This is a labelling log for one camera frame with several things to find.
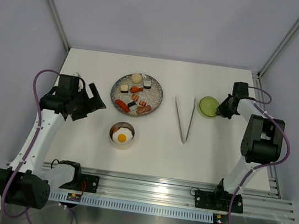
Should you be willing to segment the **green round lid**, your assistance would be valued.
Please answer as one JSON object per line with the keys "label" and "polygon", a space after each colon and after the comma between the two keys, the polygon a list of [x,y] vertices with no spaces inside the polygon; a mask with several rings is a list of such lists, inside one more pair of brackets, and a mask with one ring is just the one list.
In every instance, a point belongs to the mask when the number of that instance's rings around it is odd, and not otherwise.
{"label": "green round lid", "polygon": [[199,101],[199,112],[207,118],[213,118],[217,115],[216,111],[219,106],[215,98],[206,96]]}

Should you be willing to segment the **stainless steel bowl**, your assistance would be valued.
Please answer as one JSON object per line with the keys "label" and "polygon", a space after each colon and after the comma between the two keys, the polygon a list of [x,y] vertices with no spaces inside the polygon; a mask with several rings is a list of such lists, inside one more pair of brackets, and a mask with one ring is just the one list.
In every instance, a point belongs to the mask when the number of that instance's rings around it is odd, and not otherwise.
{"label": "stainless steel bowl", "polygon": [[135,129],[128,122],[117,122],[109,131],[109,140],[111,144],[121,150],[131,147],[135,137]]}

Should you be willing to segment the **fried egg toy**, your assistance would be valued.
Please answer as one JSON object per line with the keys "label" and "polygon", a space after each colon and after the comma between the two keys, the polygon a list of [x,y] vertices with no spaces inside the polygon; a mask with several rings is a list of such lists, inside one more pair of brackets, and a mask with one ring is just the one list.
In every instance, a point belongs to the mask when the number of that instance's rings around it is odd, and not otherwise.
{"label": "fried egg toy", "polygon": [[130,129],[127,128],[118,128],[113,132],[112,140],[114,143],[117,143],[119,145],[125,145],[131,142],[133,139],[133,134]]}

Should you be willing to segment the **stainless steel tongs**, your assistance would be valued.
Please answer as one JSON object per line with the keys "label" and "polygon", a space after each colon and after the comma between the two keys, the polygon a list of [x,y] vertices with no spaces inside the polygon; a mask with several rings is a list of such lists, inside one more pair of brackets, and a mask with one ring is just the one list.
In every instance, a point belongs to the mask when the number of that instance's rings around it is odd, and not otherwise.
{"label": "stainless steel tongs", "polygon": [[197,100],[196,96],[189,99],[175,97],[174,102],[179,137],[181,143],[184,145],[189,138]]}

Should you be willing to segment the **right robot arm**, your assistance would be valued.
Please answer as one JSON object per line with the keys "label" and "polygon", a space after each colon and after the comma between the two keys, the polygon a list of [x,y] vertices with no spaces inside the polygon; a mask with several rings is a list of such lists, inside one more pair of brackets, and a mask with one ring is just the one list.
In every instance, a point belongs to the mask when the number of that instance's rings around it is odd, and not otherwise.
{"label": "right robot arm", "polygon": [[195,190],[195,206],[201,209],[243,212],[242,192],[255,173],[277,162],[281,155],[285,122],[271,118],[249,96],[249,85],[235,82],[233,91],[217,107],[216,114],[231,119],[242,116],[247,127],[240,144],[241,157],[233,170],[211,192]]}

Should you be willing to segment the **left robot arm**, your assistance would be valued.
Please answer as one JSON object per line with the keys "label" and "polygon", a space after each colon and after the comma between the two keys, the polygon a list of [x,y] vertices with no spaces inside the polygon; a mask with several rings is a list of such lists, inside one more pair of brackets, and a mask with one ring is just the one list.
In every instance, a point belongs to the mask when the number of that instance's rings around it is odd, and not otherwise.
{"label": "left robot arm", "polygon": [[44,172],[43,165],[57,132],[68,117],[73,121],[105,109],[94,83],[61,74],[58,84],[37,103],[36,119],[22,149],[5,169],[0,168],[1,204],[42,209],[56,189],[96,192],[97,176],[82,173],[80,163],[62,160]]}

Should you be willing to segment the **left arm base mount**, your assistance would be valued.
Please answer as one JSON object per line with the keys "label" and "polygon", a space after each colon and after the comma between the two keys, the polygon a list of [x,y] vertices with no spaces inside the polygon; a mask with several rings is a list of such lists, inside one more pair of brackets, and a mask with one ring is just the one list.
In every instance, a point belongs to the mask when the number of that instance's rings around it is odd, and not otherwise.
{"label": "left arm base mount", "polygon": [[87,193],[97,193],[99,180],[99,176],[80,174],[74,177],[70,189],[73,189],[75,191],[84,190],[84,192]]}

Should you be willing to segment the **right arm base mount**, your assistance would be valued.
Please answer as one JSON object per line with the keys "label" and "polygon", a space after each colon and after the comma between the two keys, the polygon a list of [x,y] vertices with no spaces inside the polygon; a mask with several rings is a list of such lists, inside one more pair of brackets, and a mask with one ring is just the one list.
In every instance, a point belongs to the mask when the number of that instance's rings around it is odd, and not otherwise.
{"label": "right arm base mount", "polygon": [[233,195],[229,193],[220,193],[202,191],[198,188],[192,188],[190,191],[194,197],[194,205],[196,208],[224,211],[236,214],[242,214],[243,211],[243,199],[241,195],[237,195],[233,202],[231,202]]}

